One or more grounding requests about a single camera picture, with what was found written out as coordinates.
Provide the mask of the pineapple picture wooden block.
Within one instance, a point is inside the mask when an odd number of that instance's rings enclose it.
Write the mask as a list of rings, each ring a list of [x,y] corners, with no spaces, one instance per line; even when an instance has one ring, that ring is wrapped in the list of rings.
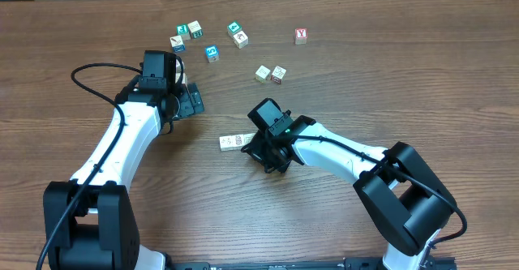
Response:
[[[244,135],[234,136],[234,148],[240,150],[244,146]]]

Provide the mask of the wooden block red bottom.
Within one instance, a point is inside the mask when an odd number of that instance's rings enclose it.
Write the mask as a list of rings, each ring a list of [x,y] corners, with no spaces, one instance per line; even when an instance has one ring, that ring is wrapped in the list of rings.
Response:
[[[235,136],[226,135],[219,138],[220,149],[224,151],[232,151],[235,149]]]

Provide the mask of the red letter Y block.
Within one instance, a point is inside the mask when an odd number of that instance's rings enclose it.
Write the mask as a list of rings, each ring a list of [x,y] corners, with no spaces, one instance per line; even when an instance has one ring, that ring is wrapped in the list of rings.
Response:
[[[294,33],[294,43],[296,45],[305,45],[307,43],[307,29],[306,28],[296,28]]]

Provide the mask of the wooden block blue bottom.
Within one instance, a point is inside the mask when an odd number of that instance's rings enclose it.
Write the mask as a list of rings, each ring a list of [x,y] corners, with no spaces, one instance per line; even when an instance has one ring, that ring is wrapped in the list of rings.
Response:
[[[243,135],[243,143],[245,145],[249,144],[253,140],[254,136],[255,136],[255,133],[244,134]]]

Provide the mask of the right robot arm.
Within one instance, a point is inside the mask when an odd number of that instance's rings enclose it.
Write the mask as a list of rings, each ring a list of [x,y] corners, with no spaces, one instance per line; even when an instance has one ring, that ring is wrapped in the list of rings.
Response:
[[[242,151],[266,173],[284,173],[291,163],[325,169],[351,184],[375,227],[388,242],[378,269],[431,269],[457,204],[417,151],[398,142],[373,147],[337,135],[307,116],[291,118],[271,98],[248,115],[258,131]]]

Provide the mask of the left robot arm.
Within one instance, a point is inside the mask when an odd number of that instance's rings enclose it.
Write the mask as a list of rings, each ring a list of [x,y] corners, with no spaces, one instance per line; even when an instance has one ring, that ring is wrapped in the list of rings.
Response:
[[[173,268],[168,254],[141,244],[129,189],[163,127],[202,113],[204,104],[196,84],[185,80],[183,61],[175,53],[147,50],[134,72],[115,98],[79,85],[110,103],[114,116],[84,165],[69,180],[46,187],[46,242],[36,268]]]

